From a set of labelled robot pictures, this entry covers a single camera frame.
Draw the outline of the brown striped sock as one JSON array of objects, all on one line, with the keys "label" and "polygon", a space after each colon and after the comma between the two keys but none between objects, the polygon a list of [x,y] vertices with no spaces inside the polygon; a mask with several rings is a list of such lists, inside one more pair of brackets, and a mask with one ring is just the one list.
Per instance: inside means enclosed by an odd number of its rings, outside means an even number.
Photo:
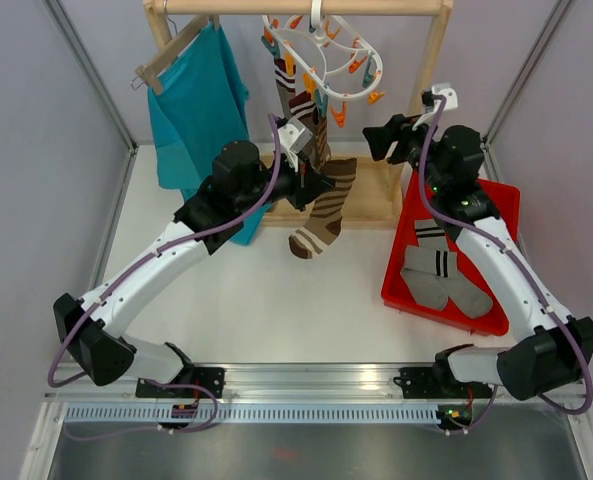
[{"label": "brown striped sock", "polygon": [[342,210],[356,178],[357,159],[334,159],[325,163],[322,173],[334,187],[314,202],[306,222],[288,237],[291,253],[300,259],[313,259],[331,246],[342,231]]},{"label": "brown striped sock", "polygon": [[314,168],[321,173],[325,164],[331,159],[331,148],[328,143],[328,121],[319,111],[316,111],[315,130],[315,164]]}]

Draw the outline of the teal clothespin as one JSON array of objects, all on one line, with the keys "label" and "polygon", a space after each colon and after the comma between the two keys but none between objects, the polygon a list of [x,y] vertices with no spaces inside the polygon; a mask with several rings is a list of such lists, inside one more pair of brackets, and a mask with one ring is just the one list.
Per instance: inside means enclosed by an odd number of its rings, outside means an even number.
[{"label": "teal clothespin", "polygon": [[319,115],[321,117],[325,117],[327,115],[329,102],[329,96],[327,95],[327,92],[324,89],[317,88],[314,91],[314,97],[316,108],[318,110]]}]

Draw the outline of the beige sock maroon striped cuff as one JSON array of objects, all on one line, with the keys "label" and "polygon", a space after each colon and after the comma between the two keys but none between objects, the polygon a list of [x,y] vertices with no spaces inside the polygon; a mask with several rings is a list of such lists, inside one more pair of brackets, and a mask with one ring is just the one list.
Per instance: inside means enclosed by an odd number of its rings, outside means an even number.
[{"label": "beige sock maroon striped cuff", "polygon": [[274,63],[274,79],[277,87],[277,92],[282,108],[283,116],[289,118],[291,116],[290,101],[296,95],[295,77],[287,73],[286,62],[282,58],[275,58]]}]

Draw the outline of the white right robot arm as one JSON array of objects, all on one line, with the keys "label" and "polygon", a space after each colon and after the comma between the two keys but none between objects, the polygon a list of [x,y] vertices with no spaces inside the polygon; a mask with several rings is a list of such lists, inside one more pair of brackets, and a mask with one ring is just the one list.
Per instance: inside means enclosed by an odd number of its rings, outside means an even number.
[{"label": "white right robot arm", "polygon": [[478,179],[484,159],[479,132],[454,125],[435,140],[432,127],[396,114],[362,133],[373,160],[408,163],[416,172],[425,208],[481,274],[516,341],[505,350],[463,345],[438,353],[432,371],[435,388],[454,395],[467,383],[485,383],[528,400],[546,399],[548,392],[581,381],[584,402],[564,411],[587,412],[593,402],[593,320],[574,317],[518,250]]}]

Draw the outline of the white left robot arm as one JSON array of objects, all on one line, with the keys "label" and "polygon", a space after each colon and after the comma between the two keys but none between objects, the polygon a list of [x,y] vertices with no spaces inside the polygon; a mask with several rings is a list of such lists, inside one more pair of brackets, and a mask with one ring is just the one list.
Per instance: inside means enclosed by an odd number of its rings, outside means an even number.
[{"label": "white left robot arm", "polygon": [[58,335],[82,376],[97,386],[132,376],[159,384],[173,397],[186,395],[194,383],[188,356],[171,342],[129,337],[129,325],[180,274],[241,231],[255,209],[285,199],[304,210],[334,185],[302,153],[278,148],[266,167],[255,144],[227,144],[211,174],[144,252],[105,284],[55,301]]}]

